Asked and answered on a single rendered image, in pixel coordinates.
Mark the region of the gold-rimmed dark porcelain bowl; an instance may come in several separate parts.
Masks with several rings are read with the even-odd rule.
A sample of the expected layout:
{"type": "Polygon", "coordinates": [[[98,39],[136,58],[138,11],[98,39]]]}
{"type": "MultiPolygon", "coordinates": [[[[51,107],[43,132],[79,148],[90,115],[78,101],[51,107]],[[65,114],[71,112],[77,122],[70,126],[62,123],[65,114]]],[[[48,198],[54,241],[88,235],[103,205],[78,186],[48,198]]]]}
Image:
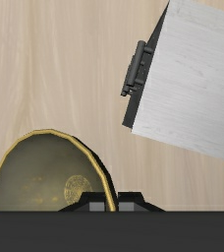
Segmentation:
{"type": "Polygon", "coordinates": [[[18,139],[0,161],[0,212],[58,212],[87,193],[118,210],[111,176],[78,138],[52,129],[18,139]]]}

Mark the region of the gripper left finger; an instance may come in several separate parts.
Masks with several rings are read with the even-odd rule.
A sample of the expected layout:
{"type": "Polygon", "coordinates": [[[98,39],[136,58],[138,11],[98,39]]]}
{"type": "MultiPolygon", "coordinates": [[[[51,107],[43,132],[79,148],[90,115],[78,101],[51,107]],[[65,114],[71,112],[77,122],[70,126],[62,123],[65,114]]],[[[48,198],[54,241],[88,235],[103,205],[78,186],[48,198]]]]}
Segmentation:
{"type": "Polygon", "coordinates": [[[103,192],[83,192],[80,199],[61,212],[105,212],[106,197],[103,192]]]}

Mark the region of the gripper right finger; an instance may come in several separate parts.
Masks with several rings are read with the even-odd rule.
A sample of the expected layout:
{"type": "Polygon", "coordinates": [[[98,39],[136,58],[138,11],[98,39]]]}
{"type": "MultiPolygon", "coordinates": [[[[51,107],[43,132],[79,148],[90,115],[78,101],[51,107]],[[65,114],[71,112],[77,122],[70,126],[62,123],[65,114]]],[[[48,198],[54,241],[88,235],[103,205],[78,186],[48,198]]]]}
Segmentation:
{"type": "Polygon", "coordinates": [[[118,208],[120,212],[162,212],[162,209],[148,203],[141,192],[119,192],[118,208]]]}

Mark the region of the cabinet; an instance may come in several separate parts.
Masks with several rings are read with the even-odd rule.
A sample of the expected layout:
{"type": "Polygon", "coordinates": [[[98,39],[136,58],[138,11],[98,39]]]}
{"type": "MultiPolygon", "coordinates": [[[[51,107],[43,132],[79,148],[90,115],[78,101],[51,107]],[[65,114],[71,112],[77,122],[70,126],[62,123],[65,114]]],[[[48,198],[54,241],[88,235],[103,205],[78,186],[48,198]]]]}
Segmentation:
{"type": "Polygon", "coordinates": [[[134,134],[224,159],[224,11],[169,0],[121,95],[134,134]]]}

